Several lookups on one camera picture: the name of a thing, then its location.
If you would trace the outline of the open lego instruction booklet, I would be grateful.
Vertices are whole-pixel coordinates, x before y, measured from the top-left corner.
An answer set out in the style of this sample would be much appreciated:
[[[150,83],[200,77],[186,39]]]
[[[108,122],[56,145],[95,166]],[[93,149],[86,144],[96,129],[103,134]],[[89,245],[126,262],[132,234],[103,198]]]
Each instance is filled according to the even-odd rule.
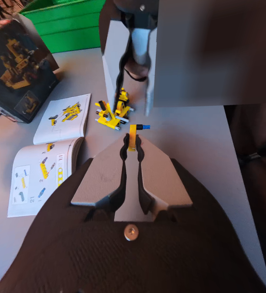
[[[76,169],[91,93],[50,101],[33,144],[16,154],[7,218],[36,215]]]

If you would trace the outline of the green plastic bin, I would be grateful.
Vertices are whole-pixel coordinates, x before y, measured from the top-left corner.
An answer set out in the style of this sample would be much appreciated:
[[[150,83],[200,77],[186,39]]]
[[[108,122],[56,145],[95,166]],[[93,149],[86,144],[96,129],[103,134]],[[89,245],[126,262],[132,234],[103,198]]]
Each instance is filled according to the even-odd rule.
[[[28,18],[51,53],[99,48],[99,15],[105,0],[35,0]]]

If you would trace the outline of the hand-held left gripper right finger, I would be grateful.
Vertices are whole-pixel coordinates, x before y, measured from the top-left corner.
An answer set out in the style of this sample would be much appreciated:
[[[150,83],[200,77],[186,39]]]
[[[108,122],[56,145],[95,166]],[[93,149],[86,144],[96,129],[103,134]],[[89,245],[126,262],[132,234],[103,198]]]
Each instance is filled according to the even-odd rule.
[[[191,207],[193,202],[168,155],[141,135],[138,152],[138,198],[141,209],[158,215],[171,208]]]

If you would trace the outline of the person's right hand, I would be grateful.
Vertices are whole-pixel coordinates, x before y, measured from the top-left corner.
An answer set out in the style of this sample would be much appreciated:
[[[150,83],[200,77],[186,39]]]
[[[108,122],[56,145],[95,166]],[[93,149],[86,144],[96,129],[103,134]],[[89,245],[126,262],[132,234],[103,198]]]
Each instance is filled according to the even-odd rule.
[[[148,76],[148,68],[136,63],[133,57],[129,57],[124,69],[133,79],[146,79]]]

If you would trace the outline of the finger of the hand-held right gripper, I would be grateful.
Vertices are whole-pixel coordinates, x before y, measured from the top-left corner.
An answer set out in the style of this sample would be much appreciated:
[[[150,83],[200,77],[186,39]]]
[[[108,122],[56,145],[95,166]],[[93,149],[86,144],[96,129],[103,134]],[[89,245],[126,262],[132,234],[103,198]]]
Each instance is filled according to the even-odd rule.
[[[130,44],[129,37],[130,32],[121,21],[110,21],[102,62],[108,103],[112,111],[116,110],[124,81],[124,64]]]
[[[157,47],[157,28],[152,30],[149,34],[148,54],[150,59],[150,68],[148,72],[148,86],[146,91],[146,101],[144,113],[149,116],[153,108],[154,101],[154,81],[155,81],[155,67],[156,67],[156,47]]]

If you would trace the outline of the yellow lego beam with pin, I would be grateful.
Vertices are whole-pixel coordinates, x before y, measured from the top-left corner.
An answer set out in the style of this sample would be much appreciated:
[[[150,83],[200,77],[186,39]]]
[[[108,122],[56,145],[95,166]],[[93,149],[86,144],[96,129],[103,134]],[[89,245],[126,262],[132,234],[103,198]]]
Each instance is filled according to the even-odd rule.
[[[136,135],[138,130],[149,130],[150,125],[131,124],[129,130],[129,146],[128,151],[134,152],[136,150]]]

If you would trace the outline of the black lego set box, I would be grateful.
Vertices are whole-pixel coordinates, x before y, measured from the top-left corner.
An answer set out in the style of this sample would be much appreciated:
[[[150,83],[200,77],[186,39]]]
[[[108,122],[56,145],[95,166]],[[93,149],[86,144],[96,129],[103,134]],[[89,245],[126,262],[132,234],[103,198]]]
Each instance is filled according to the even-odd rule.
[[[48,54],[14,18],[0,20],[0,114],[30,123],[58,85]]]

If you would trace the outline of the yellow lego vehicle model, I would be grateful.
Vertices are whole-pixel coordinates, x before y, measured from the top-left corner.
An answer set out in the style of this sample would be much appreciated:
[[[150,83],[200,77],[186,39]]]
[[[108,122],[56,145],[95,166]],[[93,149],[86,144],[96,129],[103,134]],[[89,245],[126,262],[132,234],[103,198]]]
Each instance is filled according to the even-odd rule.
[[[102,100],[95,105],[99,107],[96,111],[99,118],[96,121],[114,130],[120,130],[121,124],[129,123],[129,114],[135,111],[129,106],[129,94],[123,87],[120,90],[115,110],[111,109],[109,103]]]

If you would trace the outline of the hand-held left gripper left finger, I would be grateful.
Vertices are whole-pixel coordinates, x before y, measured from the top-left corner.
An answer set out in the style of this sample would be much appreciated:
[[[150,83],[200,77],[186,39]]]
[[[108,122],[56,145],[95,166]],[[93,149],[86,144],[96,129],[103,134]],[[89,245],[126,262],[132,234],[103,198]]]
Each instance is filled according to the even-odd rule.
[[[115,213],[124,203],[126,194],[126,165],[129,134],[118,138],[98,153],[77,189],[71,205],[102,209]]]

